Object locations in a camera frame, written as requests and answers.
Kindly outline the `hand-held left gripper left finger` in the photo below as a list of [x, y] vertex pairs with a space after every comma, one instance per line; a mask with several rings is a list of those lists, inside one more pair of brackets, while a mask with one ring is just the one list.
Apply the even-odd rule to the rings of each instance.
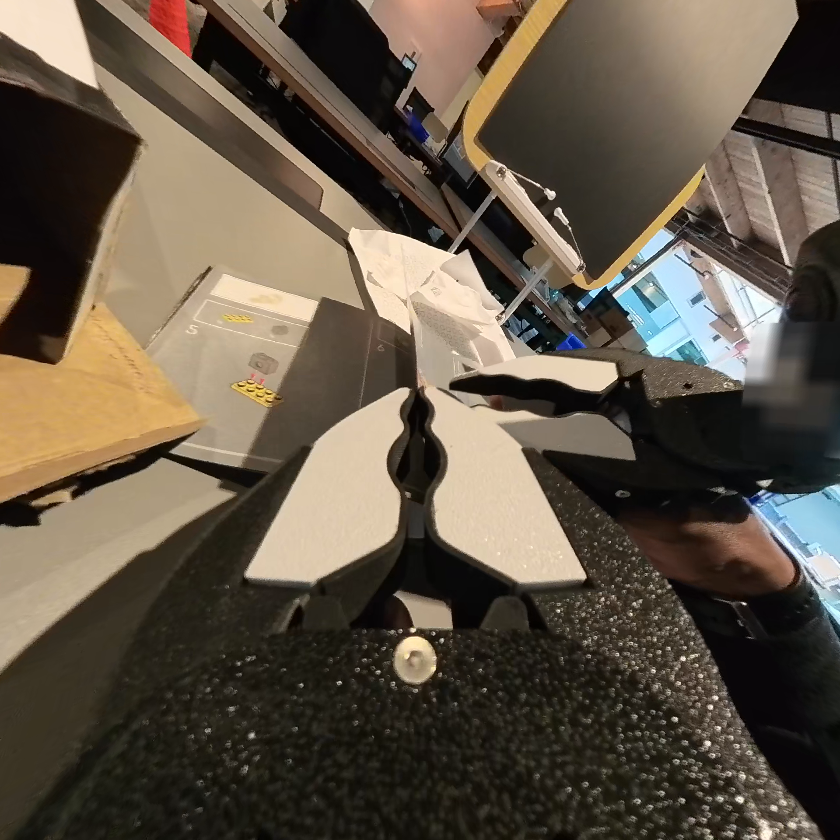
[[322, 587], [376, 560], [391, 569], [406, 537], [396, 469], [416, 396], [397, 388], [318, 438], [245, 571], [248, 583]]

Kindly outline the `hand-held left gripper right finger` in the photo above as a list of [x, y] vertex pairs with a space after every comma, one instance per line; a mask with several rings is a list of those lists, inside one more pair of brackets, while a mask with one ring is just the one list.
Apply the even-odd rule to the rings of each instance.
[[445, 547], [513, 587], [576, 587], [585, 570], [522, 446], [477, 409], [423, 392], [440, 467], [427, 520]]

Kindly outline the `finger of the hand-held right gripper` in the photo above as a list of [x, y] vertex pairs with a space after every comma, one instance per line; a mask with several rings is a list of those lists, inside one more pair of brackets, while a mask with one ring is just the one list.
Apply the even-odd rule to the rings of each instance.
[[615, 390], [615, 363], [588, 358], [516, 358], [456, 376], [456, 392], [550, 403], [557, 415], [594, 412]]
[[497, 425], [522, 447], [542, 453], [636, 460], [629, 434], [601, 414], [541, 416], [528, 411], [497, 412]]

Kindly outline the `person's right forearm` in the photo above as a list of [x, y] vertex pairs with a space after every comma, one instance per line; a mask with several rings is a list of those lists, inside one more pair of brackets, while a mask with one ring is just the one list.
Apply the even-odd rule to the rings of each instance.
[[826, 618], [793, 635], [757, 641], [699, 626], [752, 740], [825, 838], [839, 838], [839, 641]]

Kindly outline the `grey desk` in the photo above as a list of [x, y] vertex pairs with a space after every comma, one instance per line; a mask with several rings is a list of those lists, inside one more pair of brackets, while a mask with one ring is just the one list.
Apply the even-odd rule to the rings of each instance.
[[[78, 2], [101, 87], [145, 143], [106, 302], [142, 345], [209, 267], [363, 308], [346, 244], [371, 215], [124, 2]], [[240, 486], [160, 458], [2, 526], [2, 676], [92, 652], [129, 620], [140, 587], [110, 581], [156, 560]]]

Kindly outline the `wooden background desk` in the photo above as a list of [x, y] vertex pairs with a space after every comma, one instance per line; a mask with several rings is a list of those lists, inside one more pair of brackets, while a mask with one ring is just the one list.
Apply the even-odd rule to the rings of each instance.
[[389, 134], [399, 63], [358, 2], [291, 2], [291, 25], [266, 2], [200, 2], [206, 17], [193, 50], [264, 104], [299, 151], [397, 232], [430, 241], [459, 227], [435, 182]]

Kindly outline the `grey instruction booklet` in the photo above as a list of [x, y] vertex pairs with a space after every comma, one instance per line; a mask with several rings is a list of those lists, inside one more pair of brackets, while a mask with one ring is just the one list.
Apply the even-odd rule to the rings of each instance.
[[205, 419], [173, 455], [266, 474], [416, 383], [409, 332], [375, 311], [207, 269], [146, 348]]

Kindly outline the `crumpled white paper pile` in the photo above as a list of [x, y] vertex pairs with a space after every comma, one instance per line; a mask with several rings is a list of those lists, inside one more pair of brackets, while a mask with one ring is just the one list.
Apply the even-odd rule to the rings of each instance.
[[414, 337], [421, 371], [444, 353], [477, 367], [516, 358], [498, 320], [502, 306], [469, 252], [357, 227], [349, 245], [376, 313]]

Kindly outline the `person's dark clothing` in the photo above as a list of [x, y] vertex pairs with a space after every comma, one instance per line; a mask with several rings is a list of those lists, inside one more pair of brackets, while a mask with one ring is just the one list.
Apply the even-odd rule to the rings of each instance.
[[839, 322], [839, 221], [802, 242], [794, 262], [780, 320]]

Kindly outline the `black wristwatch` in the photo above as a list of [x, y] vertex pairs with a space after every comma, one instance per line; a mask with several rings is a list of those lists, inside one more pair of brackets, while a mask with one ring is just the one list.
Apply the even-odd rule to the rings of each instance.
[[700, 627], [754, 641], [793, 635], [826, 618], [819, 595], [800, 574], [779, 591], [753, 596], [698, 591], [685, 603]]

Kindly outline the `torn brown cardboard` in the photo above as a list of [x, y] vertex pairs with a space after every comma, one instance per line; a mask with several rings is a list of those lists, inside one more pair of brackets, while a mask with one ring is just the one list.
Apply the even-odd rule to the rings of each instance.
[[193, 434], [205, 418], [98, 300], [57, 364], [1, 360], [1, 501]]

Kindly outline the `toy packaging box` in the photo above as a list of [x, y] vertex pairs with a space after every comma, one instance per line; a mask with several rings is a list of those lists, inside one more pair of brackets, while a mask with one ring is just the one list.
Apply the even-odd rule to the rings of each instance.
[[2, 353], [56, 364], [100, 297], [143, 149], [76, 2], [1, 2], [2, 264], [27, 270]]

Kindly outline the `red traffic cone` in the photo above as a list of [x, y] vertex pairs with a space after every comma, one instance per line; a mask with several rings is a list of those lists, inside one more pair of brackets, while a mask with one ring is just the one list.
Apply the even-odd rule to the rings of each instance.
[[150, 25], [188, 57], [192, 57], [186, 1], [150, 1]]

